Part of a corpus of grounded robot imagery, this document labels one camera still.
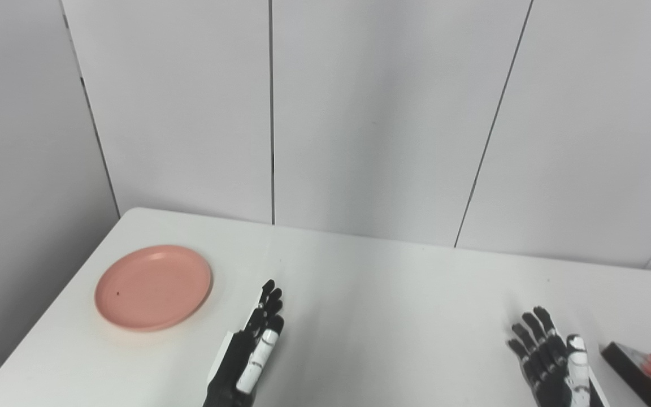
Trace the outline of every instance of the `white thumb segment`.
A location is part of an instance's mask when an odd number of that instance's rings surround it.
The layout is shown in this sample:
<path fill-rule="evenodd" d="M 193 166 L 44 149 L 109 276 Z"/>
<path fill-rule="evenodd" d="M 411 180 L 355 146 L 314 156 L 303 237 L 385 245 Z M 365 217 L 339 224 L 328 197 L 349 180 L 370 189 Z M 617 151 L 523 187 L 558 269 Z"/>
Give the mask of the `white thumb segment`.
<path fill-rule="evenodd" d="M 566 361 L 568 374 L 564 381 L 571 390 L 571 407 L 589 407 L 589 360 L 584 340 L 579 336 L 570 337 L 567 350 L 571 353 Z"/>
<path fill-rule="evenodd" d="M 258 341 L 258 345 L 255 346 L 255 350 L 248 359 L 248 365 L 245 366 L 245 370 L 240 375 L 240 379 L 235 383 L 235 389 L 245 394 L 251 394 L 253 392 L 253 388 L 258 382 L 258 379 L 261 378 L 263 368 L 271 356 L 273 346 L 276 344 L 278 337 L 278 332 L 273 330 L 266 330 L 263 333 L 263 336 Z"/>

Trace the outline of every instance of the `pink plate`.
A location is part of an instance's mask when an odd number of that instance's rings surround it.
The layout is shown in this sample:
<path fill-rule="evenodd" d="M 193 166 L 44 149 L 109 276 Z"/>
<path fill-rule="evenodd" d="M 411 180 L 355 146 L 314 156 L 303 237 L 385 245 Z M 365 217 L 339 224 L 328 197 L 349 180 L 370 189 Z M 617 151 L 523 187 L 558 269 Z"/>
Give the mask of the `pink plate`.
<path fill-rule="evenodd" d="M 177 324 L 204 301 L 210 266 L 189 248 L 160 245 L 120 258 L 95 290 L 98 311 L 109 322 L 136 331 Z"/>

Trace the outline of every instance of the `white table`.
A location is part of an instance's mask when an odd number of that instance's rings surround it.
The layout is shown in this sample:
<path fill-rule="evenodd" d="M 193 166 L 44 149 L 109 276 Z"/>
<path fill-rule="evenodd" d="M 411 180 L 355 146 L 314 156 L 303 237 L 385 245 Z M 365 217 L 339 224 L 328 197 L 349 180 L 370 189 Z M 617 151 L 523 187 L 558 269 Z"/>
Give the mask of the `white table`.
<path fill-rule="evenodd" d="M 104 321 L 102 273 L 165 243 L 210 262 L 206 303 L 160 332 Z M 3 364 L 0 407 L 200 407 L 225 331 L 268 278 L 286 324 L 256 406 L 535 405 L 505 341 L 536 304 L 585 337 L 613 407 L 643 405 L 597 351 L 651 351 L 651 271 L 133 209 Z"/>

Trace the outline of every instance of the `white wall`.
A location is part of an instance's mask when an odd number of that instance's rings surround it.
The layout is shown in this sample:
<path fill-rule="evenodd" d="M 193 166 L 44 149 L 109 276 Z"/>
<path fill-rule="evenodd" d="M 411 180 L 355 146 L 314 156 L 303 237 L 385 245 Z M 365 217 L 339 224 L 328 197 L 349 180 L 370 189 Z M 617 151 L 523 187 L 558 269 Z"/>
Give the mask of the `white wall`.
<path fill-rule="evenodd" d="M 266 2 L 64 5 L 123 210 L 451 245 L 528 2 L 274 0 L 273 162 Z M 648 266 L 649 2 L 536 0 L 458 247 Z"/>
<path fill-rule="evenodd" d="M 651 2 L 534 2 L 459 247 L 648 265 Z"/>
<path fill-rule="evenodd" d="M 268 2 L 63 3 L 121 211 L 269 223 Z"/>
<path fill-rule="evenodd" d="M 276 223 L 453 245 L 528 0 L 274 0 Z"/>
<path fill-rule="evenodd" d="M 0 363 L 116 222 L 57 0 L 0 0 Z"/>

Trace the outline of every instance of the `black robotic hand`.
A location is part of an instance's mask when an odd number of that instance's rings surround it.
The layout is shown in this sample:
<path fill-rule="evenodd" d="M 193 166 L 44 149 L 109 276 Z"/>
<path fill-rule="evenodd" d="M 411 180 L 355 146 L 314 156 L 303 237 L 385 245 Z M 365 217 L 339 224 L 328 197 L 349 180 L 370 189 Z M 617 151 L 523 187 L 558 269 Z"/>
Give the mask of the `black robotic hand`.
<path fill-rule="evenodd" d="M 237 383 L 264 331 L 271 325 L 278 325 L 280 333 L 283 320 L 278 312 L 283 307 L 283 302 L 280 300 L 282 293 L 280 288 L 275 288 L 273 280 L 269 280 L 263 286 L 261 299 L 250 315 L 248 324 L 233 335 L 217 373 L 207 385 L 207 397 L 202 407 L 251 407 L 253 405 L 255 398 L 253 392 L 239 391 Z"/>
<path fill-rule="evenodd" d="M 540 306 L 534 307 L 534 314 L 525 312 L 522 319 L 534 337 L 521 324 L 514 324 L 511 329 L 519 340 L 509 340 L 509 348 L 519 356 L 539 407 L 590 407 L 592 389 L 584 340 L 569 335 L 564 343 L 551 316 Z"/>

